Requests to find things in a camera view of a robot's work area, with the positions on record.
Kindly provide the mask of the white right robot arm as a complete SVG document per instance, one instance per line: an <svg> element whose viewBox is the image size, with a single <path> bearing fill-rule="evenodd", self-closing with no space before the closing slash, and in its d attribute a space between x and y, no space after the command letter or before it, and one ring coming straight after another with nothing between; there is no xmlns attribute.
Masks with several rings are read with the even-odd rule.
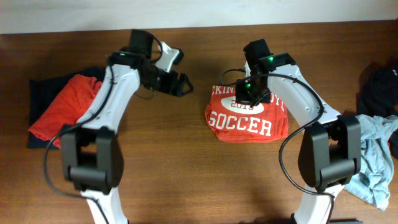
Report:
<svg viewBox="0 0 398 224"><path fill-rule="evenodd" d="M264 39L243 49L246 77L238 80L236 100L254 107L278 96L299 127L281 144L303 133L298 169L305 186L289 182L303 192L292 223L331 223L335 200L361 169L361 126L355 116L343 116L326 103L304 79L288 53L273 54Z"/></svg>

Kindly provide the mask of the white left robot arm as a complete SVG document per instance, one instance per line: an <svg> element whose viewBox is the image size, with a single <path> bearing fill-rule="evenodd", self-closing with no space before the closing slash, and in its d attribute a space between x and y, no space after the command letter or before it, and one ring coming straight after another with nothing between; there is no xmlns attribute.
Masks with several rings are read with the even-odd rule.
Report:
<svg viewBox="0 0 398 224"><path fill-rule="evenodd" d="M193 91L187 75L172 70L182 58L181 49L133 29L128 45L108 56L103 84L90 107L75 125L62 128L64 178L88 202L95 223L128 223L118 189L124 172L119 124L140 86L178 97Z"/></svg>

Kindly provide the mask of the orange t-shirt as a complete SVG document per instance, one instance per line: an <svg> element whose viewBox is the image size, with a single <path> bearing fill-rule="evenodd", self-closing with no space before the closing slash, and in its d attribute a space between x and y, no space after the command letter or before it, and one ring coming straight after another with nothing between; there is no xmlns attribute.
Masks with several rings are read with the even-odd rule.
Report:
<svg viewBox="0 0 398 224"><path fill-rule="evenodd" d="M250 107L236 101L235 88L214 85L205 110L209 128L220 141L271 142L288 135L289 120L284 102L271 93L270 103Z"/></svg>

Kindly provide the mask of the black crumpled garment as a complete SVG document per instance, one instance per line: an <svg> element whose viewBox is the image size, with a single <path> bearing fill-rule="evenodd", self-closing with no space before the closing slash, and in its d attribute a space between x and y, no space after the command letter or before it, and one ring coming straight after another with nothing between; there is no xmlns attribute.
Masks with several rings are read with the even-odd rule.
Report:
<svg viewBox="0 0 398 224"><path fill-rule="evenodd" d="M384 66L373 63L360 78L357 113L368 116L397 116L397 59Z"/></svg>

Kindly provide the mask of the light blue crumpled garment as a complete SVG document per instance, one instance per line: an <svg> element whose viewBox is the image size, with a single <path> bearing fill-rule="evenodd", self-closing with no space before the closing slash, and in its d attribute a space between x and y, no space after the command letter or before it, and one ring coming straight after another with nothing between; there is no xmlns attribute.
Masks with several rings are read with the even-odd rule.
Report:
<svg viewBox="0 0 398 224"><path fill-rule="evenodd" d="M394 164L388 140L397 130L397 116L356 115L360 123L361 168L345 185L345 190L362 201L385 211L391 193L389 184Z"/></svg>

